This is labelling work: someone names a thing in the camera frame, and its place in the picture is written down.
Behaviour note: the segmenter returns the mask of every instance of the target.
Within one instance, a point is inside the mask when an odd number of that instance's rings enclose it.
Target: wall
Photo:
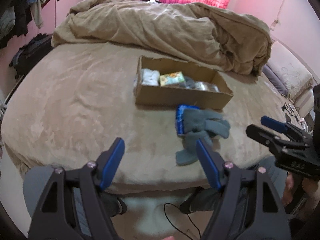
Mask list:
[[[271,26],[283,0],[231,0],[229,9],[252,14]],[[320,83],[320,20],[308,0],[284,0],[270,34],[283,43]]]
[[[80,1],[82,0],[60,0],[56,3],[55,9],[55,0],[50,0],[42,9],[44,27],[39,30],[35,23],[31,21],[28,25],[28,34],[26,37],[23,35],[19,38],[14,36],[8,42],[8,46],[0,50],[0,100],[4,100],[15,85],[15,70],[13,68],[9,68],[9,63],[11,62],[12,57],[18,52],[19,48],[27,44],[39,33],[52,33],[55,28],[55,20],[57,25],[59,25],[66,17],[70,7]]]

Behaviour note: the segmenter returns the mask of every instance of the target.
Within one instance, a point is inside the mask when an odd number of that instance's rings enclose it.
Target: cardboard box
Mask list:
[[[213,83],[220,92],[195,89],[145,86],[141,84],[141,69],[158,70],[160,75],[182,71],[184,76],[194,81]],[[137,68],[136,104],[149,106],[175,106],[181,104],[195,105],[200,108],[221,110],[233,97],[232,90],[218,71],[201,67],[193,62],[184,62],[168,58],[148,58],[141,56]]]

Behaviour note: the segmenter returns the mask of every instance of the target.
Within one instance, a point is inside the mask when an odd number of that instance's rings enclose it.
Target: silver bolt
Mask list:
[[[95,162],[95,161],[89,161],[89,162],[87,163],[87,166],[88,166],[89,168],[94,168],[94,167],[96,166],[96,162]]]
[[[61,167],[55,168],[54,172],[57,174],[61,174],[63,172],[63,169]]]
[[[262,166],[260,166],[259,168],[258,168],[258,172],[260,172],[260,173],[266,173],[266,168],[265,167],[262,167]]]
[[[227,169],[232,169],[234,164],[233,162],[230,162],[230,161],[227,161],[224,163],[224,166],[227,168]]]

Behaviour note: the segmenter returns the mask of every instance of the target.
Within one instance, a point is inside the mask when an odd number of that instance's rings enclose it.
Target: blue package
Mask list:
[[[184,136],[183,112],[187,108],[200,109],[197,106],[179,105],[176,112],[176,131],[178,136]]]

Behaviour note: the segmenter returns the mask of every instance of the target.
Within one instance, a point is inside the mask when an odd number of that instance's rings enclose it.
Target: crumpled blanket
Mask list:
[[[113,41],[157,49],[220,71],[261,75],[270,58],[268,26],[203,3],[83,0],[71,7],[52,37],[64,43]]]

